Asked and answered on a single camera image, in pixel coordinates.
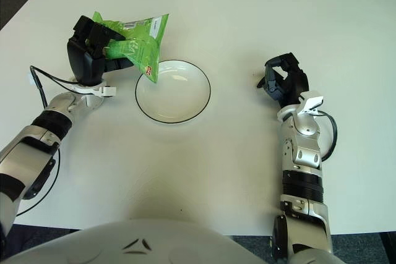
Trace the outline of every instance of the white bowl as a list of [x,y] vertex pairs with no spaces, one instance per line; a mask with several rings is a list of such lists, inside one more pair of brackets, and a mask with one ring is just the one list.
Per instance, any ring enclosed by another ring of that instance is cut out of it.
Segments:
[[136,83],[136,102],[148,117],[162,123],[188,121],[200,114],[210,98],[207,76],[186,61],[158,64],[158,82],[141,75]]

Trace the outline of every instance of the black cable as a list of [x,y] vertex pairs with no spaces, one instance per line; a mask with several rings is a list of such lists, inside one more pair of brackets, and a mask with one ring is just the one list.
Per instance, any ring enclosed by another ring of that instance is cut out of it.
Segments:
[[55,185],[56,180],[58,179],[58,175],[59,175],[59,169],[61,167],[61,151],[60,149],[58,149],[58,168],[56,170],[56,175],[55,175],[55,179],[51,184],[51,187],[49,187],[48,191],[44,194],[44,196],[42,196],[42,198],[37,201],[32,207],[29,207],[27,210],[24,210],[23,212],[19,213],[16,216],[20,216],[23,215],[24,213],[27,213],[28,211],[32,210],[33,208],[35,208],[41,201],[44,200],[44,198],[49,194],[49,192],[51,191],[51,189],[53,188],[53,186]]
[[337,144],[337,137],[338,137],[338,130],[337,130],[337,123],[335,122],[335,119],[329,115],[328,113],[325,113],[324,111],[318,111],[319,115],[317,115],[317,117],[322,117],[322,116],[326,116],[329,118],[330,122],[332,123],[332,127],[333,127],[333,141],[332,141],[332,145],[330,146],[329,150],[327,151],[327,153],[322,157],[322,162],[326,161],[327,159],[330,158],[330,156],[332,155],[334,148]]
[[47,73],[47,72],[45,72],[45,71],[41,70],[40,68],[37,68],[37,67],[35,67],[33,65],[30,66],[30,71],[32,71],[32,70],[38,71],[39,73],[41,73],[42,75],[45,75],[49,79],[57,80],[58,82],[69,83],[71,85],[78,85],[79,84],[78,82],[71,82],[69,80],[63,80],[63,79],[60,79],[59,77],[55,77],[52,74],[49,74],[49,73]]
[[54,83],[58,84],[58,85],[61,86],[63,89],[66,89],[66,90],[69,91],[69,92],[72,92],[72,93],[75,93],[75,94],[80,94],[80,95],[92,95],[92,93],[80,93],[80,92],[76,92],[76,91],[74,91],[74,90],[71,90],[71,89],[65,87],[65,86],[62,85],[61,83],[59,83],[59,82],[62,82],[62,83],[68,83],[68,84],[71,84],[71,85],[78,85],[79,83],[77,83],[77,82],[70,82],[70,81],[67,81],[67,80],[60,79],[60,78],[58,78],[58,77],[55,77],[55,76],[53,76],[53,75],[51,75],[51,74],[49,74],[49,73],[47,73],[47,72],[41,70],[40,68],[37,68],[37,67],[31,65],[31,66],[30,66],[30,72],[32,73],[32,77],[33,77],[33,80],[35,81],[36,87],[37,87],[38,91],[40,92],[40,96],[41,96],[41,100],[42,100],[42,102],[43,102],[44,108],[46,108],[46,107],[48,106],[48,104],[47,104],[47,100],[46,100],[46,98],[45,98],[43,86],[42,86],[42,84],[41,84],[41,82],[40,82],[40,79],[38,78],[38,76],[37,76],[37,74],[36,74],[36,71],[38,71],[39,73],[45,75],[47,78],[49,78],[50,80],[52,80]]

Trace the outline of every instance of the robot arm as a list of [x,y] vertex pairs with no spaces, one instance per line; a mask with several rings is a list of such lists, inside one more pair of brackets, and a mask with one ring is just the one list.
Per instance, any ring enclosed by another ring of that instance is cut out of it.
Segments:
[[[133,66],[127,59],[108,60],[103,48],[110,39],[123,40],[117,32],[81,16],[67,43],[67,52],[75,80],[71,92],[56,96],[45,110],[22,129],[20,134],[0,151],[0,235],[4,244],[17,215],[21,199],[33,198],[43,187],[55,165],[53,158],[79,116],[95,109],[104,97],[115,96],[116,88],[102,79],[104,72]],[[33,79],[45,96],[33,68]]]
[[103,97],[71,92],[48,107],[0,151],[0,223],[3,237],[15,220],[21,199],[33,198],[55,165],[54,154],[79,116],[98,107]]
[[[288,73],[285,79],[273,69],[277,66]],[[290,263],[305,263],[303,259],[342,263],[331,255],[329,216],[323,204],[320,130],[315,121],[323,96],[309,91],[306,74],[292,53],[269,60],[257,87],[263,87],[281,107],[283,214],[275,218],[272,256]]]

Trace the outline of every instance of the white bracket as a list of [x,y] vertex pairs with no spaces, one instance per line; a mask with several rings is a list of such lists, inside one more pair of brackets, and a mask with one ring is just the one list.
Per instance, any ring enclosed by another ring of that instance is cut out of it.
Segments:
[[296,114],[312,114],[317,116],[317,108],[323,103],[323,96],[318,91],[302,92],[299,98],[300,105],[296,109]]
[[81,85],[71,85],[71,90],[76,91],[81,94],[90,94],[90,95],[92,94],[97,97],[116,96],[117,88],[107,86],[106,84],[107,84],[106,81],[102,80],[102,82],[99,85],[92,86],[92,87],[81,86]]

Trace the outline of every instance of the snack bag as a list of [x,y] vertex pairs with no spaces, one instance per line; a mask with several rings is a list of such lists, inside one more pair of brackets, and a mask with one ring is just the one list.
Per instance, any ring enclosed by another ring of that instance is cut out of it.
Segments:
[[125,36],[126,40],[111,40],[105,47],[107,59],[126,57],[141,73],[151,81],[157,82],[160,45],[168,15],[122,23],[104,21],[101,15],[95,12],[92,20]]

